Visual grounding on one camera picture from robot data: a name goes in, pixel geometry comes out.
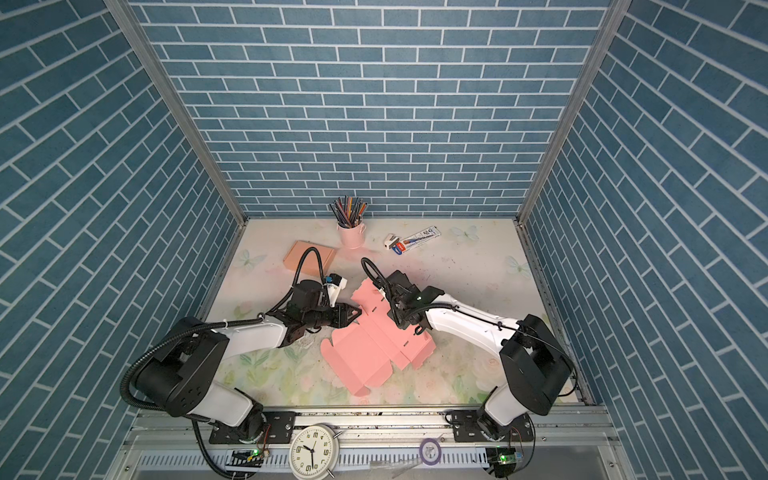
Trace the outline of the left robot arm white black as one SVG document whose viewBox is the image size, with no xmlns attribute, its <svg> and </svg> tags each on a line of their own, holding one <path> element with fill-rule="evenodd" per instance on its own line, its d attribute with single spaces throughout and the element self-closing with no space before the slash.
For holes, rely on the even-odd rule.
<svg viewBox="0 0 768 480">
<path fill-rule="evenodd" d="M 120 396 L 139 409 L 246 429 L 254 437 L 264 422 L 263 406 L 215 380 L 221 363 L 251 351 L 287 347 L 325 327 L 349 326 L 362 310 L 337 300 L 342 288 L 302 280 L 252 319 L 206 323 L 183 318 L 128 367 Z"/>
</svg>

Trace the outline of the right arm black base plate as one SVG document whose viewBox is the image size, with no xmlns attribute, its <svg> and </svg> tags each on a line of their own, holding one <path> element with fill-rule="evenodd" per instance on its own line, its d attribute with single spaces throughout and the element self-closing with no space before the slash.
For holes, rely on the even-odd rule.
<svg viewBox="0 0 768 480">
<path fill-rule="evenodd" d="M 477 442 L 532 442 L 535 434 L 533 423 L 523 414 L 508 425 L 493 420 L 482 408 L 477 410 L 449 410 L 443 415 L 459 443 Z"/>
</svg>

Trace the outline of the toothpaste tube packet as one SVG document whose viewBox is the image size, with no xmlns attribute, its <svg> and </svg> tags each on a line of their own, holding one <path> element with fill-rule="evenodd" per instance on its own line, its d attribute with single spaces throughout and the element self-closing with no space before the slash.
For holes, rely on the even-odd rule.
<svg viewBox="0 0 768 480">
<path fill-rule="evenodd" d="M 398 236 L 399 242 L 389 250 L 393 251 L 397 255 L 403 255 L 404 253 L 420 247 L 431 240 L 439 238 L 441 235 L 441 231 L 436 226 L 430 226 L 407 237 Z"/>
</svg>

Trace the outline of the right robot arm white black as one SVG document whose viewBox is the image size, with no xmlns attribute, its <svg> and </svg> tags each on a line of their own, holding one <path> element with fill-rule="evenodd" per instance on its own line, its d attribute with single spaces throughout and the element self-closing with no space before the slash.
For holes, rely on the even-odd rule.
<svg viewBox="0 0 768 480">
<path fill-rule="evenodd" d="M 533 413 L 546 416 L 574 372 L 574 363 L 535 315 L 506 318 L 464 304 L 436 287 L 421 289 L 396 270 L 373 285 L 397 327 L 443 332 L 483 349 L 501 363 L 504 379 L 480 410 L 488 428 L 506 427 Z"/>
</svg>

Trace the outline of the pink paper box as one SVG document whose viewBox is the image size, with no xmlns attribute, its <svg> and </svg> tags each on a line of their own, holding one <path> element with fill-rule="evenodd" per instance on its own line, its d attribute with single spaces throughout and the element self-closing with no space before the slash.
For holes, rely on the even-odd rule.
<svg viewBox="0 0 768 480">
<path fill-rule="evenodd" d="M 389 303 L 372 281 L 363 281 L 352 300 L 361 308 L 361 316 L 320 344 L 322 357 L 351 395 L 370 394 L 391 377 L 394 368 L 418 369 L 435 352 L 430 334 L 395 325 L 388 316 Z"/>
</svg>

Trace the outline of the orange paper box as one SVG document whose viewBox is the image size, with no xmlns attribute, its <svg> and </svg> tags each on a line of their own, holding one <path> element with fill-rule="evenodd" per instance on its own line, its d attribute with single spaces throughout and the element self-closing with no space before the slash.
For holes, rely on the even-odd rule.
<svg viewBox="0 0 768 480">
<path fill-rule="evenodd" d="M 329 246 L 319 245 L 307 241 L 297 240 L 294 242 L 289 252 L 283 259 L 284 267 L 295 272 L 299 266 L 300 260 L 303 258 L 304 253 L 310 248 L 315 248 L 319 255 L 325 274 L 330 272 L 330 266 L 336 257 L 337 249 Z M 303 274 L 315 275 L 319 274 L 317 255 L 309 253 L 305 259 L 301 269 Z"/>
</svg>

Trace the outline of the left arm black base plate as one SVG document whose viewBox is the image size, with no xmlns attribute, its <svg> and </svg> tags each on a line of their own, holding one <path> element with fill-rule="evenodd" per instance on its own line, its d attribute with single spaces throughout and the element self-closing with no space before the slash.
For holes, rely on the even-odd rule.
<svg viewBox="0 0 768 480">
<path fill-rule="evenodd" d="M 295 411 L 259 411 L 249 415 L 237 427 L 215 422 L 209 442 L 222 445 L 289 444 L 296 417 Z"/>
</svg>

